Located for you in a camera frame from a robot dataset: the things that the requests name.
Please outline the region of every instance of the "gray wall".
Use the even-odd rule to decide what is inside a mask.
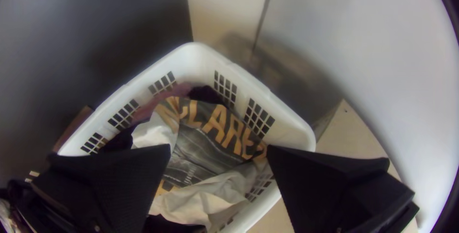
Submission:
[[[0,0],[0,186],[40,169],[84,105],[189,41],[187,0]]]
[[[270,0],[264,41],[336,82],[416,192],[420,232],[430,232],[459,165],[459,47],[442,1]]]

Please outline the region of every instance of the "wall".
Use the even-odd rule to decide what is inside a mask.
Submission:
[[[271,0],[264,41],[334,79],[416,192],[429,232],[459,165],[459,49],[442,1]]]
[[[84,105],[191,40],[187,0],[0,0],[0,186],[41,168]]]
[[[188,0],[193,39],[219,52],[250,58],[265,0]]]
[[[320,136],[325,127],[315,125],[337,106],[341,94],[315,67],[279,42],[265,42],[264,47],[258,43],[254,51],[269,0],[188,0],[188,4],[194,40],[252,73]]]

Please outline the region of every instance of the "white wall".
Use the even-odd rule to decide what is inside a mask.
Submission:
[[[217,50],[231,35],[253,43],[264,0],[188,0],[195,41]]]
[[[435,224],[459,164],[458,42],[441,0],[271,0],[260,38],[322,68]]]

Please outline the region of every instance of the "clothing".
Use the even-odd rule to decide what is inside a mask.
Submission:
[[[148,119],[153,110],[156,108],[156,105],[168,98],[168,97],[186,97],[187,94],[191,91],[191,84],[189,83],[180,83],[175,85],[170,91],[163,91],[155,95],[150,102],[140,107],[132,116],[132,123],[136,123],[145,119]]]
[[[166,144],[87,156],[49,155],[50,169],[32,186],[55,209],[70,214],[80,232],[92,231],[95,222],[102,232],[141,232],[170,155]]]
[[[166,220],[163,216],[148,216],[142,233],[197,233],[203,232],[203,225],[182,225]]]
[[[161,101],[150,122],[139,125],[132,136],[134,148],[175,143],[156,196],[266,155],[266,144],[230,110],[188,98]]]
[[[135,130],[137,125],[133,125],[121,131],[115,135],[113,139],[109,140],[105,146],[99,149],[99,153],[109,153],[122,150],[128,150],[132,147],[132,132]]]
[[[220,95],[210,86],[194,87],[188,93],[188,97],[192,100],[204,101],[211,104],[228,106],[223,102]]]
[[[253,163],[154,198],[149,214],[180,224],[205,225],[212,232],[249,204],[244,197],[257,176]]]
[[[10,203],[3,199],[0,199],[0,226],[3,226],[6,233],[21,233],[10,218]]]

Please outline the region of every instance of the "floor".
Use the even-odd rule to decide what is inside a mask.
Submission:
[[[344,100],[339,105],[328,128],[320,137],[316,151],[355,158],[387,157],[387,154],[370,129]],[[388,172],[400,180],[392,164]],[[279,232],[294,232],[282,199],[248,231],[248,233]],[[416,220],[413,219],[403,232],[417,233]]]

